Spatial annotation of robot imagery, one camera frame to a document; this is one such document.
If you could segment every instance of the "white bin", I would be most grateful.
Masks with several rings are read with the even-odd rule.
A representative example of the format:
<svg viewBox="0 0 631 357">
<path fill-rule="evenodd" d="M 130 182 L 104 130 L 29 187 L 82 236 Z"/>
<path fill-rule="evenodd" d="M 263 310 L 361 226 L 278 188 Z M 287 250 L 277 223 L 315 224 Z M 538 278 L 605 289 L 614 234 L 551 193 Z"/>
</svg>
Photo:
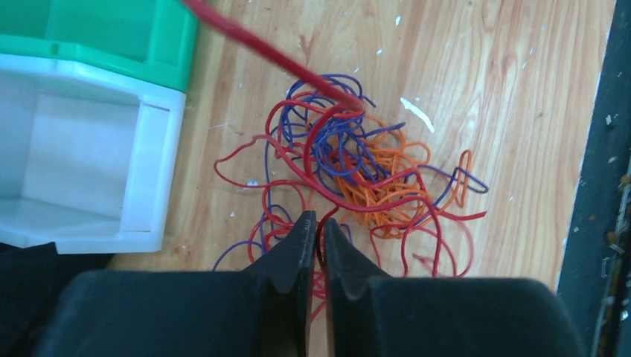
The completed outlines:
<svg viewBox="0 0 631 357">
<path fill-rule="evenodd" d="M 0 54 L 0 242 L 159 250 L 184 105 L 89 65 Z"/>
</svg>

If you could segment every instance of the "wooden table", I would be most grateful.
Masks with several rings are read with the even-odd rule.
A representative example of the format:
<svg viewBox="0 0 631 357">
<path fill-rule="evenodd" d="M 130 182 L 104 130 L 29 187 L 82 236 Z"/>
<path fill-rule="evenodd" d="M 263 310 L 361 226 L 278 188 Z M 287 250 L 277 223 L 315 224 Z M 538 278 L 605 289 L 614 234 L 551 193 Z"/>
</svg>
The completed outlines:
<svg viewBox="0 0 631 357">
<path fill-rule="evenodd" d="M 456 211 L 488 210 L 486 218 L 468 224 L 475 237 L 469 276 L 532 277 L 555 287 L 614 0 L 215 5 L 318 73 L 358 77 L 377 102 L 371 114 L 388 123 L 405 121 L 407 136 L 432 148 L 434 164 L 452 170 L 461 152 L 472 149 L 473 172 L 490 193 L 471 196 L 466 210 Z M 163 249 L 118 255 L 112 267 L 208 270 L 227 247 L 248 236 L 260 218 L 260 191 L 221 181 L 212 163 L 262 132 L 269 110 L 294 81 L 222 36 L 200 30 Z M 401 97 L 431 118 L 433 134 L 403 108 Z M 262 181 L 258 148 L 222 169 L 241 182 Z M 278 162 L 273 170 L 275 178 L 289 175 Z M 285 194 L 290 193 L 279 193 L 277 201 Z M 446 235 L 465 260 L 466 245 L 457 242 L 462 233 L 448 225 Z M 355 229 L 354 238 L 374 256 L 364 231 Z M 427 249 L 423 239 L 410 239 L 408 251 Z M 394 275 L 402 271 L 399 248 L 398 242 L 380 244 L 383 265 Z M 220 268 L 247 262 L 245 249 L 237 249 Z M 426 274 L 411 261 L 411 275 Z M 325 354 L 323 329 L 321 314 L 312 327 L 315 356 Z"/>
</svg>

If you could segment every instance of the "wire bundle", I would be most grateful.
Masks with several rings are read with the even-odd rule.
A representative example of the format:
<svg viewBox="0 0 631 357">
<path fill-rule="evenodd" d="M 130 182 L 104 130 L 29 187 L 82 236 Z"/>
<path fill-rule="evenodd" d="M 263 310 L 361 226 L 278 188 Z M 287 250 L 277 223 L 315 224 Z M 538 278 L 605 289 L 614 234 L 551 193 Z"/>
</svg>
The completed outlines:
<svg viewBox="0 0 631 357">
<path fill-rule="evenodd" d="M 363 94 L 361 83 L 357 79 L 344 74 L 325 74 L 321 78 L 345 94 L 375 107 L 372 100 Z M 411 232 L 422 231 L 436 239 L 434 254 L 431 257 L 413 254 L 413 258 L 427 267 L 433 277 L 442 276 L 438 267 L 444 250 L 452 267 L 449 275 L 464 276 L 473 261 L 473 238 L 463 221 L 483 217 L 485 212 L 458 216 L 446 209 L 453 203 L 463 207 L 469 190 L 476 193 L 488 191 L 483 182 L 469 173 L 473 154 L 469 150 L 463 152 L 459 165 L 450 175 L 429 164 L 431 153 L 427 145 L 406 140 L 401 130 L 405 123 L 388 126 L 364 111 L 347 110 L 318 91 L 300 91 L 303 87 L 303 82 L 296 82 L 287 92 L 285 100 L 274 106 L 265 124 L 265 134 L 255 135 L 252 141 L 214 163 L 214 169 L 222 179 L 238 187 L 263 189 L 263 214 L 252 228 L 249 239 L 232 245 L 221 255 L 214 269 L 228 252 L 240 245 L 248 246 L 249 259 L 254 262 L 253 246 L 259 248 L 261 254 L 265 254 L 275 242 L 282 240 L 293 225 L 292 215 L 282 205 L 272 202 L 272 188 L 289 186 L 300 200 L 301 211 L 310 209 L 314 193 L 334 204 L 334 208 L 324 215 L 316 231 L 319 238 L 316 240 L 316 253 L 321 266 L 325 264 L 321 247 L 322 225 L 340 208 L 344 208 L 347 213 L 341 219 L 341 226 L 347 231 L 350 241 L 352 242 L 351 232 L 345 220 L 353 217 L 368 229 L 379 266 L 381 261 L 375 238 L 401 239 L 403 276 L 407 276 L 409 269 L 405 252 L 406 240 Z M 277 115 L 278 123 L 272 127 Z M 240 184 L 218 170 L 220 163 L 230 160 L 258 140 L 266 141 L 263 159 L 265 184 Z M 271 147 L 274 157 L 283 160 L 297 175 L 297 179 L 270 179 Z M 424 151 L 422 160 L 406 154 L 406 150 L 413 147 Z M 422 173 L 427 172 L 445 179 L 446 186 L 436 199 L 432 199 L 423 182 Z M 462 271 L 458 271 L 452 249 L 442 238 L 439 216 L 456 221 L 466 234 L 470 253 L 467 266 Z M 433 223 L 434 230 L 427 227 L 430 222 Z M 322 300 L 325 298 L 323 277 L 320 271 L 316 271 L 313 277 L 313 294 Z M 312 318 L 323 307 L 324 303 L 321 303 Z"/>
</svg>

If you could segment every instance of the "white plastic container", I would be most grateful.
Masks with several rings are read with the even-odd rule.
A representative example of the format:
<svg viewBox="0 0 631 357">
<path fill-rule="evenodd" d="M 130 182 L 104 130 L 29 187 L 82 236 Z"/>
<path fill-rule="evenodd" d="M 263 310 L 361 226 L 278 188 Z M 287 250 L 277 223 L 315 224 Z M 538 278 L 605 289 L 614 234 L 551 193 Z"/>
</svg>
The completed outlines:
<svg viewBox="0 0 631 357">
<path fill-rule="evenodd" d="M 159 250 L 184 105 L 89 65 L 0 54 L 0 242 Z"/>
</svg>

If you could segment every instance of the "green bin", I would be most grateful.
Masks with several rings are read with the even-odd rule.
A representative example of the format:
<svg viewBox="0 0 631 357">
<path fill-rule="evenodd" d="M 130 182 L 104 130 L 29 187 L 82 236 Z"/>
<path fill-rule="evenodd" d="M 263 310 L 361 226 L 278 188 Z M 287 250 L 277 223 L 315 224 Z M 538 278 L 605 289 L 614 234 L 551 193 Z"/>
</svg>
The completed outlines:
<svg viewBox="0 0 631 357">
<path fill-rule="evenodd" d="M 0 54 L 78 61 L 186 91 L 196 26 L 179 0 L 0 0 Z"/>
</svg>

